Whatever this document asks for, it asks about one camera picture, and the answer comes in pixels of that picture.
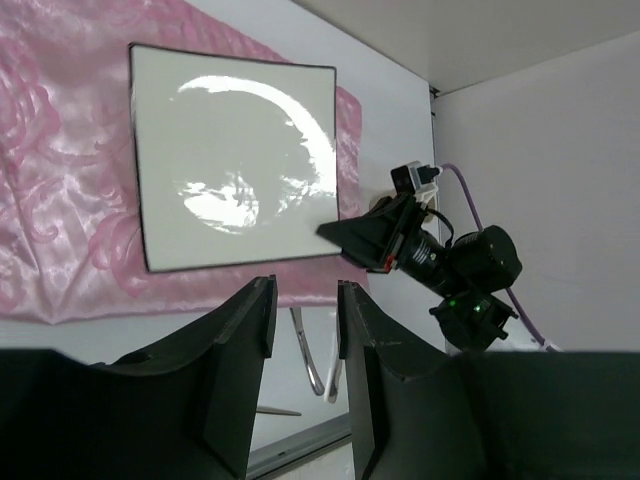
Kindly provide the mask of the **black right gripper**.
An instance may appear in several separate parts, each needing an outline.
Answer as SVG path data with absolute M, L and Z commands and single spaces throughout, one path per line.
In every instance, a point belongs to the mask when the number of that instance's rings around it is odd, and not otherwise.
M 518 315 L 494 293 L 511 287 L 522 271 L 508 233 L 491 225 L 440 244 L 422 228 L 431 215 L 453 232 L 440 212 L 406 194 L 386 196 L 382 206 L 391 216 L 369 213 L 324 223 L 317 234 L 354 265 L 398 269 L 438 295 L 440 303 L 428 313 L 455 348 L 484 351 L 495 340 L 506 339 L 505 325 Z M 389 257 L 398 224 L 401 243 Z

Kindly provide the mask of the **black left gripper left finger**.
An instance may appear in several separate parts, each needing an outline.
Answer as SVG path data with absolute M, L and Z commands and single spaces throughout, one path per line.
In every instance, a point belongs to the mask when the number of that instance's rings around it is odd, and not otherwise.
M 1 353 L 5 479 L 241 479 L 276 323 L 274 277 L 111 364 Z

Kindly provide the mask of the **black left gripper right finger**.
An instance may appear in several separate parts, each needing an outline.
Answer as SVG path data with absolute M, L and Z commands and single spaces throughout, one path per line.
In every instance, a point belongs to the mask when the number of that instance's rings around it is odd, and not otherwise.
M 449 356 L 338 287 L 359 479 L 635 479 L 639 357 L 616 352 Z

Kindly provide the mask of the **silver spoon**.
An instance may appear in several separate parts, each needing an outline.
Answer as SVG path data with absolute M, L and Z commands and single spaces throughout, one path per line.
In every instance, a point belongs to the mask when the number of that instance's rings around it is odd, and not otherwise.
M 256 413 L 263 414 L 263 415 L 287 416 L 287 417 L 300 417 L 302 415 L 302 413 L 298 411 L 281 409 L 281 408 L 270 407 L 270 406 L 263 406 L 263 405 L 259 405 L 256 408 Z

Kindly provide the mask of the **silver fork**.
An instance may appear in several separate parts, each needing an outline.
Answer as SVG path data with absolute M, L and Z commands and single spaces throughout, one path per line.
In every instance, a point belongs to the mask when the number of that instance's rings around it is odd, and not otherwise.
M 339 395 L 340 379 L 342 376 L 342 360 L 339 356 L 339 326 L 335 327 L 332 340 L 331 363 L 325 385 L 324 401 L 335 404 Z

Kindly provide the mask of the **silver table knife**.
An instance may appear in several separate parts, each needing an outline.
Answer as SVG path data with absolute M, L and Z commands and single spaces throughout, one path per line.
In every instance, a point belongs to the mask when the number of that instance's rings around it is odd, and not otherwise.
M 315 396 L 323 396 L 325 392 L 325 386 L 313 361 L 311 350 L 306 338 L 306 333 L 303 325 L 302 309 L 300 307 L 292 307 L 289 309 L 289 311 L 291 314 L 302 361 L 308 380 L 310 382 L 311 389 Z

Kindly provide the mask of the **white square plate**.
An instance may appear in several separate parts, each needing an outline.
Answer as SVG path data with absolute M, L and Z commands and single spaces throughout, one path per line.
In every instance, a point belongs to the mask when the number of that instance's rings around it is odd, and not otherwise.
M 333 256 L 337 71 L 133 43 L 130 112 L 153 273 Z

